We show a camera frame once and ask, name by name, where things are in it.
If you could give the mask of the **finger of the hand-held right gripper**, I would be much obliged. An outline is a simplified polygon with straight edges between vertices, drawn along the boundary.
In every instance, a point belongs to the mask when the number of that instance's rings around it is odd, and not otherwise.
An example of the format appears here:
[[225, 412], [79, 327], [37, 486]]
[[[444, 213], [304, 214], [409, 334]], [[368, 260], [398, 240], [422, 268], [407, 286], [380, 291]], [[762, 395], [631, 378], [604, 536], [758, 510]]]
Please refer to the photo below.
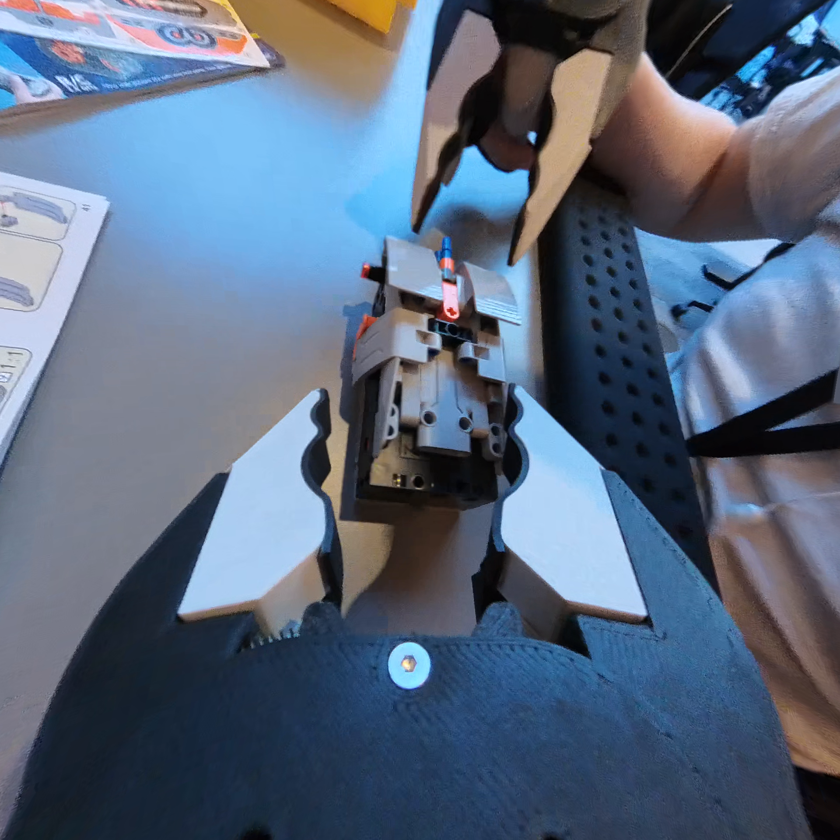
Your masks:
[[534, 245], [591, 150], [591, 137], [613, 56], [583, 49], [554, 69], [549, 84], [551, 118], [539, 142], [529, 195], [518, 216], [508, 264]]
[[430, 53], [412, 198], [412, 230], [419, 233], [441, 186], [460, 163], [475, 120], [474, 89], [494, 67], [501, 48], [489, 9], [441, 9]]

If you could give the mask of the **person's right hand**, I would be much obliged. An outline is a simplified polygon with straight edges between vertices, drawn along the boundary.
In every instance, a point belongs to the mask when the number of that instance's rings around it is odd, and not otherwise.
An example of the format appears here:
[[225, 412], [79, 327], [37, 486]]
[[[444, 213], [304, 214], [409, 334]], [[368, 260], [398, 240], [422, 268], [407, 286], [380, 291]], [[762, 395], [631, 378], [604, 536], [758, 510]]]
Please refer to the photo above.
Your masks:
[[499, 172], [529, 171], [534, 163], [536, 150], [528, 137], [509, 134], [501, 121], [491, 124], [478, 142], [478, 149]]

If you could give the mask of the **person's right forearm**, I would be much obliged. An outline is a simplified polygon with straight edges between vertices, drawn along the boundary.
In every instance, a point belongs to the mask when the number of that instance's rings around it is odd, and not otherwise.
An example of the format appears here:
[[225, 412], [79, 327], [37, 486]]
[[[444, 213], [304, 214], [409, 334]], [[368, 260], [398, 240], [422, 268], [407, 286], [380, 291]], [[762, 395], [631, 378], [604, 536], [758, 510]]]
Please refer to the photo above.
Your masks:
[[634, 224], [686, 242], [761, 238], [749, 194], [754, 129], [680, 96], [640, 56], [593, 143], [594, 168], [625, 192]]

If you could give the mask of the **small blue booklet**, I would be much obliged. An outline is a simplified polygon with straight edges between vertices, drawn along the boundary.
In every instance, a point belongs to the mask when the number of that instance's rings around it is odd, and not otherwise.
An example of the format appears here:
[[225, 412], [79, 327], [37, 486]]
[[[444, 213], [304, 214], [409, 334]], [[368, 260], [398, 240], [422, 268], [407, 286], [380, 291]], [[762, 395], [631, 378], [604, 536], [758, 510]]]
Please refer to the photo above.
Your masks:
[[125, 48], [78, 45], [61, 38], [43, 38], [3, 30], [1, 34], [1, 119], [52, 109], [63, 102], [155, 95], [202, 86], [226, 77], [241, 77], [286, 62], [260, 38], [256, 45], [267, 66], [229, 61], [158, 56]]

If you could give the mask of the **open instruction booklet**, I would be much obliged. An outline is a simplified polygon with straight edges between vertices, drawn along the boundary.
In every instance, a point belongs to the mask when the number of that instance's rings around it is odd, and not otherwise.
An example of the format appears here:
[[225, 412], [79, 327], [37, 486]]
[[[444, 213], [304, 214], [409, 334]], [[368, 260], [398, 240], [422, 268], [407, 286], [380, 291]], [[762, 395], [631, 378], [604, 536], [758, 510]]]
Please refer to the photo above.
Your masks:
[[58, 340], [108, 210], [103, 196], [1, 174], [1, 460]]

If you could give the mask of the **grey building block robot model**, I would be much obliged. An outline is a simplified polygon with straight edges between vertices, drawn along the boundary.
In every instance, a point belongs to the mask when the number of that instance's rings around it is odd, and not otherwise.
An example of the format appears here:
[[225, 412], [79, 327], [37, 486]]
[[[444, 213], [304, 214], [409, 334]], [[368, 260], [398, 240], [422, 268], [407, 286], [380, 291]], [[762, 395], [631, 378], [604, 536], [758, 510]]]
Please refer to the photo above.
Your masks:
[[456, 262], [449, 237], [429, 248], [393, 236], [356, 333], [359, 390], [354, 495], [470, 509], [497, 499], [507, 445], [508, 373], [502, 323], [521, 323], [508, 280]]

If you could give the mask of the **yellow plastic bin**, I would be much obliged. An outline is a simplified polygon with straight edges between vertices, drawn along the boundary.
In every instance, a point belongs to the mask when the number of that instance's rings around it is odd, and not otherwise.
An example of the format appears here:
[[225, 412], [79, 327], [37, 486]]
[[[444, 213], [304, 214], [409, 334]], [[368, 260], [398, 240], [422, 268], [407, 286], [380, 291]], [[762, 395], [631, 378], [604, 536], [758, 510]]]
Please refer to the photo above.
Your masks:
[[332, 0], [329, 3], [383, 35], [390, 32], [398, 7], [414, 10], [417, 5], [417, 1], [412, 0]]

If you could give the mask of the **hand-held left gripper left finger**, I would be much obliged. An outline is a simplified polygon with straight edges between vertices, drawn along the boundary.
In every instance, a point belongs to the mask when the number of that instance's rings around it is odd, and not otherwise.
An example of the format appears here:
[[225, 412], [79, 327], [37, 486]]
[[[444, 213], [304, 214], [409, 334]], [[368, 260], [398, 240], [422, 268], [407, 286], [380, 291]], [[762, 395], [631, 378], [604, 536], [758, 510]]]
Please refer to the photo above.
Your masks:
[[340, 606], [343, 562], [330, 498], [329, 395], [310, 392], [232, 465], [178, 616], [253, 613], [290, 632], [306, 608]]

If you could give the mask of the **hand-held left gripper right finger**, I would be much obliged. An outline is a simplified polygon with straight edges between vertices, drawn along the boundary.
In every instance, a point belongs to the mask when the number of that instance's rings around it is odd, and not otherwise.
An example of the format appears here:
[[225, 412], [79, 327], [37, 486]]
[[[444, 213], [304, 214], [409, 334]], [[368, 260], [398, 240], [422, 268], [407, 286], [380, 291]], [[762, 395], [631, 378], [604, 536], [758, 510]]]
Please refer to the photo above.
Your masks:
[[499, 593], [536, 638], [559, 638], [572, 615], [644, 622], [599, 462], [521, 387], [509, 396], [509, 450], [521, 467], [500, 507]]

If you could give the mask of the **grey desk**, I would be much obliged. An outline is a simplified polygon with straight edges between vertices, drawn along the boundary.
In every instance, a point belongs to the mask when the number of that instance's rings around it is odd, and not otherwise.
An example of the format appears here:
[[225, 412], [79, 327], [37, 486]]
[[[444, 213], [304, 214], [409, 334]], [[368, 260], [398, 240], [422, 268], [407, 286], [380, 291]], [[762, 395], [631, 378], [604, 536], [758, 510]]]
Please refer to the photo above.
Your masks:
[[409, 238], [439, 2], [388, 36], [325, 2], [234, 2], [284, 70], [2, 126], [2, 170], [110, 215], [2, 473], [2, 793], [70, 657], [210, 478], [329, 390], [337, 507], [357, 323]]

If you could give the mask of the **sticker sheet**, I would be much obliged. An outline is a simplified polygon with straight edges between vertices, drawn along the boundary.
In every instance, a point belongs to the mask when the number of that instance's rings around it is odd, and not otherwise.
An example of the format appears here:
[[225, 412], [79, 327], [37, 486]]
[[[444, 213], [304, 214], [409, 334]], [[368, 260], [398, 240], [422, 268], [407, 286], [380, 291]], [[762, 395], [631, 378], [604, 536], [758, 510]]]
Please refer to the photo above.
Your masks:
[[2, 1], [1, 29], [150, 56], [269, 66], [228, 2]]

